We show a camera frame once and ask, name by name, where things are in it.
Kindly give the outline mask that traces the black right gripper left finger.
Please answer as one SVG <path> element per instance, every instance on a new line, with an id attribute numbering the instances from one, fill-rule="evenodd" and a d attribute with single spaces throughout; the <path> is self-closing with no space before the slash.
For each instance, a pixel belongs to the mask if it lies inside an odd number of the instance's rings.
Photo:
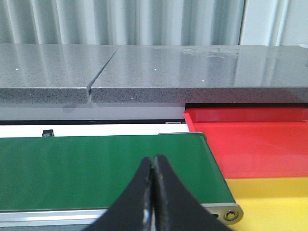
<path id="1" fill-rule="evenodd" d="M 85 231 L 149 231 L 152 226 L 152 161 L 145 157 L 116 201 Z"/>

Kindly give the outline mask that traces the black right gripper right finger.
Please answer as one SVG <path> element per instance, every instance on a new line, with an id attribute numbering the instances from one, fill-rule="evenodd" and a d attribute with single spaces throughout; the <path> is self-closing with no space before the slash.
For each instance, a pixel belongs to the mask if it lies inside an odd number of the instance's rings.
<path id="1" fill-rule="evenodd" d="M 154 158 L 154 212 L 157 231 L 231 230 L 201 206 L 162 154 Z"/>

